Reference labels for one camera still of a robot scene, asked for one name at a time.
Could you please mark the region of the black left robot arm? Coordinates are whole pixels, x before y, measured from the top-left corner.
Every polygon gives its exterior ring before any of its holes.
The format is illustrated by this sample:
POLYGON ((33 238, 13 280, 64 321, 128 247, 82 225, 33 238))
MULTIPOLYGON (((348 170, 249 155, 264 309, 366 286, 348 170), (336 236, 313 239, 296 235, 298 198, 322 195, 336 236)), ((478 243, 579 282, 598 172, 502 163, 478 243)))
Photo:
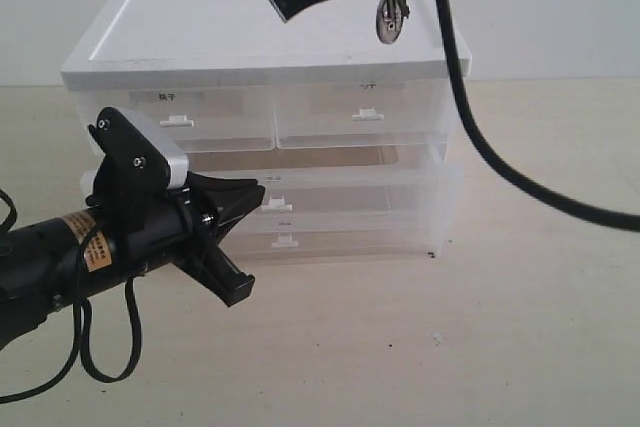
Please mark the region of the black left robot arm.
POLYGON ((255 278, 221 241, 259 208, 255 179, 189 174, 181 188, 135 195, 95 191, 84 210, 1 238, 1 343, 37 329, 73 298, 89 298, 173 264, 227 306, 250 296, 255 278))

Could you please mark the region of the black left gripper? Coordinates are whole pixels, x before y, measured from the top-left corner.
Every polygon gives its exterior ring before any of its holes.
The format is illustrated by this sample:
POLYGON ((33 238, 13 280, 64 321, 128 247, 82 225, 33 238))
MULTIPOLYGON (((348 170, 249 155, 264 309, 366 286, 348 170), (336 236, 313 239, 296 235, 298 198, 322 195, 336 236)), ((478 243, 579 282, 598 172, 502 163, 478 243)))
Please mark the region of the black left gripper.
POLYGON ((91 297, 174 264, 227 307, 246 300, 255 277, 241 271, 218 244, 258 209, 265 187, 256 179, 189 173, 189 187, 135 202, 99 205, 74 214, 74 236, 87 241, 74 269, 74 294, 91 297))

